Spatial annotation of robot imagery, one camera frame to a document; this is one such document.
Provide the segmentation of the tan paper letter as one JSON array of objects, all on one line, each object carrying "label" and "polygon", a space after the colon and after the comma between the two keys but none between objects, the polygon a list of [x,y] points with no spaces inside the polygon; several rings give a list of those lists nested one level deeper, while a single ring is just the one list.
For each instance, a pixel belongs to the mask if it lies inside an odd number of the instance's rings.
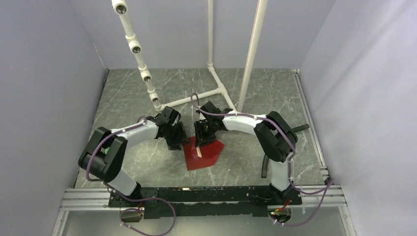
[{"label": "tan paper letter", "polygon": [[196,154],[199,158],[202,158],[202,153],[200,147],[196,147]]}]

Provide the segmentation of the red paper envelope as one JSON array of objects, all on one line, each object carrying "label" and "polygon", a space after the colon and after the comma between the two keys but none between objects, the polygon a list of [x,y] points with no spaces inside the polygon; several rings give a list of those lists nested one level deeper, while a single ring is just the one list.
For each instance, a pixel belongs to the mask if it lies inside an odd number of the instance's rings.
[{"label": "red paper envelope", "polygon": [[196,154],[195,136],[189,137],[188,139],[190,145],[183,145],[184,158],[188,171],[211,167],[216,163],[224,147],[222,142],[215,140],[213,143],[200,147],[202,158],[199,158]]}]

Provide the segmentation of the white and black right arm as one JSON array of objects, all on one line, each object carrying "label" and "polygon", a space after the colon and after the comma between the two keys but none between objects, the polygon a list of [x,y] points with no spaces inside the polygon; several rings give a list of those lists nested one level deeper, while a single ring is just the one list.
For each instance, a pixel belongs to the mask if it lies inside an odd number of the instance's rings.
[{"label": "white and black right arm", "polygon": [[271,198],[277,204],[283,204],[290,197],[292,189],[289,160],[295,154],[298,138],[292,128],[275,111],[267,115],[240,113],[232,109],[221,111],[211,102],[207,102],[197,111],[204,116],[202,121],[194,123],[196,147],[202,147],[216,140],[217,131],[239,131],[257,137],[263,152],[269,158],[271,167]]}]

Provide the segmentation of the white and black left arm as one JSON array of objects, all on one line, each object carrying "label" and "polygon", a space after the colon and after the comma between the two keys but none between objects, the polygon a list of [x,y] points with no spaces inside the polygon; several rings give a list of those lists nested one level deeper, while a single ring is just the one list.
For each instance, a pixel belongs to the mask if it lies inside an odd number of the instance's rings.
[{"label": "white and black left arm", "polygon": [[116,190],[130,207],[141,198],[141,185],[122,170],[125,152],[142,142],[163,138],[169,150],[180,150],[188,143],[187,134],[180,120],[181,114],[165,107],[156,116],[141,116],[136,123],[117,129],[99,127],[89,139],[78,166],[86,171],[89,181],[99,181]]}]

